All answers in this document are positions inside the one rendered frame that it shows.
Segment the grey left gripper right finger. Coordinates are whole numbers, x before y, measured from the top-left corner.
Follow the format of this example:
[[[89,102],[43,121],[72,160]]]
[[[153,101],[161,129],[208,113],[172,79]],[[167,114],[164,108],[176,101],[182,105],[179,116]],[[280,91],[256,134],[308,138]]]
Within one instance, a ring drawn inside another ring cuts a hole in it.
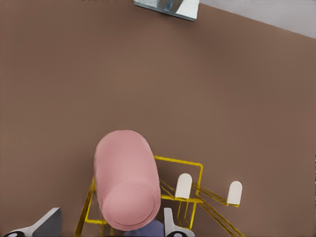
[[[165,237],[195,237],[193,231],[174,224],[171,208],[164,208],[163,211]]]

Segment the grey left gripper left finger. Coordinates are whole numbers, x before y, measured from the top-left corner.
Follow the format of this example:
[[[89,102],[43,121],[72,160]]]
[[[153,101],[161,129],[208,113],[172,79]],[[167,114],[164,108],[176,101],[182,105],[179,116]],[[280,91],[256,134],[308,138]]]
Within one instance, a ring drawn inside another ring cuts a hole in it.
[[[54,207],[31,226],[13,230],[3,237],[60,237],[62,210]]]

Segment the blue cup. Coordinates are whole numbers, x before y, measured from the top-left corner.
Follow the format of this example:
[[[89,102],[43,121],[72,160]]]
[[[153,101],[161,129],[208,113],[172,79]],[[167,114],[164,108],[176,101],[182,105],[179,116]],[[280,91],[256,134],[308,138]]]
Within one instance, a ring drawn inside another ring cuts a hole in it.
[[[164,237],[164,225],[158,220],[136,230],[126,231],[124,237]]]

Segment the pink cup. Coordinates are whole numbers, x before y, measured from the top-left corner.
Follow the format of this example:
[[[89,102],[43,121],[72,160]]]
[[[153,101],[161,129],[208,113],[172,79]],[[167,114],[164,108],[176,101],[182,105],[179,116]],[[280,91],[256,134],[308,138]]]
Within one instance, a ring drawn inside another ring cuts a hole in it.
[[[150,223],[160,209],[156,161],[147,140],[132,130],[117,130],[98,143],[94,181],[99,206],[111,227],[132,231]]]

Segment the silver frame post foot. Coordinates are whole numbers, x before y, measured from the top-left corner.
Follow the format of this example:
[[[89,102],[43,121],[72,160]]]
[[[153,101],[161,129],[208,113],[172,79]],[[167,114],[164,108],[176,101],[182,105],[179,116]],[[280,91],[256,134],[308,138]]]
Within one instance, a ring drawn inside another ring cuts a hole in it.
[[[199,0],[133,0],[134,5],[160,13],[195,21]]]

